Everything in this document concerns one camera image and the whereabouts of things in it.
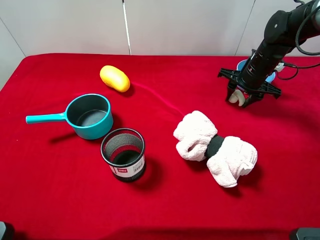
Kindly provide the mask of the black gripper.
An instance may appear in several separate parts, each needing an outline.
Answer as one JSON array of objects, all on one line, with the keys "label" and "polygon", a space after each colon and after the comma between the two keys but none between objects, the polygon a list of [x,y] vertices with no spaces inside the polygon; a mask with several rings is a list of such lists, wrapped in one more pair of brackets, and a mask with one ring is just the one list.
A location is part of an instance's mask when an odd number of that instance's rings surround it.
[{"label": "black gripper", "polygon": [[237,86],[240,86],[248,93],[249,96],[245,99],[243,104],[244,108],[261,101],[265,94],[272,95],[276,99],[282,94],[282,91],[279,88],[266,82],[266,75],[263,76],[255,70],[250,71],[244,69],[239,71],[221,68],[218,77],[225,77],[228,79],[226,101],[229,101],[230,97],[237,89]]}]

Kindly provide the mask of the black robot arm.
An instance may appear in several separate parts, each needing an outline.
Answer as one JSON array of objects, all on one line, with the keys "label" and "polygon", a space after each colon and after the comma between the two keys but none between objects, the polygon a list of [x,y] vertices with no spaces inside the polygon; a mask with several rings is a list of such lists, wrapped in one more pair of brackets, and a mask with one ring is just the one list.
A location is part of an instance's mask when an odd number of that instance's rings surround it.
[{"label": "black robot arm", "polygon": [[258,102],[264,95],[279,98],[282,91],[266,79],[293,49],[304,55],[301,45],[320,34],[320,2],[302,2],[296,9],[277,11],[271,16],[264,30],[263,41],[245,62],[241,70],[221,68],[218,76],[228,79],[226,100],[240,107]]}]

